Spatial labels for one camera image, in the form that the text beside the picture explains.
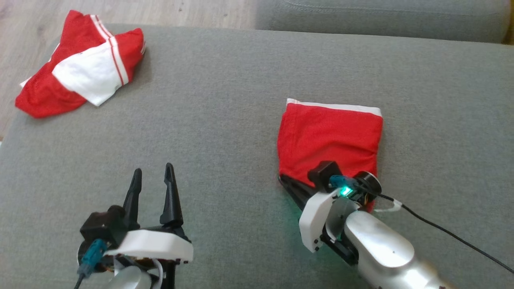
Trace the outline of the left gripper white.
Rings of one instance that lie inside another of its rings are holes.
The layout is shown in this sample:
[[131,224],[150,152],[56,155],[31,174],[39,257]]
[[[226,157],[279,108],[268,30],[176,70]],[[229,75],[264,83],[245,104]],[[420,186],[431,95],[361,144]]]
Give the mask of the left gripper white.
[[[106,254],[114,257],[114,277],[106,289],[175,289],[175,273],[178,265],[193,261],[193,244],[173,232],[157,232],[139,229],[139,194],[142,188],[143,172],[134,171],[131,184],[123,204],[125,216],[123,221],[128,232],[117,249],[108,250]],[[160,216],[160,223],[167,227],[181,227],[184,224],[182,207],[179,199],[177,181],[172,163],[165,166],[166,185],[165,205]],[[150,269],[142,269],[136,264],[124,265],[121,258],[149,259]]]

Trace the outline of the grey sofa back cushion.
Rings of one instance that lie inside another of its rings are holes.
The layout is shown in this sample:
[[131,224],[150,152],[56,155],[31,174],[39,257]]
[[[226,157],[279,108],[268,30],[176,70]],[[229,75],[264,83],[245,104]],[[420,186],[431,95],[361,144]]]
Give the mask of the grey sofa back cushion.
[[514,0],[259,0],[256,28],[500,43]]

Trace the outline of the red shorts white waistband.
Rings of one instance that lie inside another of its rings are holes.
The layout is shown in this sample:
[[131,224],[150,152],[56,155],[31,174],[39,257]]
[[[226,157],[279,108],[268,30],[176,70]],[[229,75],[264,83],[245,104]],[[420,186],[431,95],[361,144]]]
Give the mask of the red shorts white waistband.
[[279,175],[314,187],[307,172],[321,161],[335,161],[345,176],[376,175],[382,129],[380,108],[289,98],[277,138]]

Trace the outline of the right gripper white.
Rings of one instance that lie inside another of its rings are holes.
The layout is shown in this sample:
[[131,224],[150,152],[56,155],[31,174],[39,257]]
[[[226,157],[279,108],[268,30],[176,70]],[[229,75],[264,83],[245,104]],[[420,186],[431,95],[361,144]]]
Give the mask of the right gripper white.
[[347,265],[356,265],[359,254],[345,234],[345,222],[360,205],[340,196],[338,190],[316,193],[315,188],[288,175],[280,175],[279,182],[302,210],[299,229],[303,245],[315,253],[325,244]]

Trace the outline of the red white basketball jersey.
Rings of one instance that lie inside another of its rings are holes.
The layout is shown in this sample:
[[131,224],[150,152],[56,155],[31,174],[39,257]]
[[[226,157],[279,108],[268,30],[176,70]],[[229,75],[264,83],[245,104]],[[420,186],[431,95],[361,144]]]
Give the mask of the red white basketball jersey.
[[50,59],[21,83],[15,106],[33,118],[100,106],[133,80],[146,42],[141,28],[112,34],[94,14],[66,16]]

